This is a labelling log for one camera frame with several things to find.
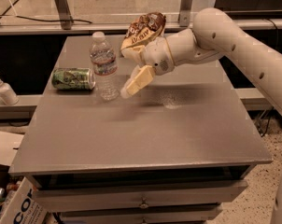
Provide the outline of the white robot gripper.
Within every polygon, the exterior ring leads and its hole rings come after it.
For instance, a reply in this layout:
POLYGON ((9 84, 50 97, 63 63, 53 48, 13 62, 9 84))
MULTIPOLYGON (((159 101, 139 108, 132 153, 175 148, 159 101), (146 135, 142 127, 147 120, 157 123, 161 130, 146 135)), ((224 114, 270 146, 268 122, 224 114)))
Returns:
POLYGON ((170 73, 175 65, 171 57, 170 49, 165 38, 158 37, 146 46, 138 45, 121 49, 124 58, 137 63, 144 63, 142 67, 137 66, 126 81, 120 95, 127 99, 145 88, 155 77, 170 73))

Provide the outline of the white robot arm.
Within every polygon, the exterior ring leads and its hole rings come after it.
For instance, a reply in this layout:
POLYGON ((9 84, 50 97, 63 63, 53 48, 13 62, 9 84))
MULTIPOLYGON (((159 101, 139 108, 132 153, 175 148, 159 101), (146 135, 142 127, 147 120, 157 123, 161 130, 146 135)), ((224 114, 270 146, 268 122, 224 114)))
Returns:
POLYGON ((136 67, 120 95, 130 98, 156 76, 185 63, 202 64, 227 57, 282 116, 282 54, 244 32, 226 13, 209 7, 191 28, 164 36, 165 16, 151 12, 134 20, 121 45, 136 67))

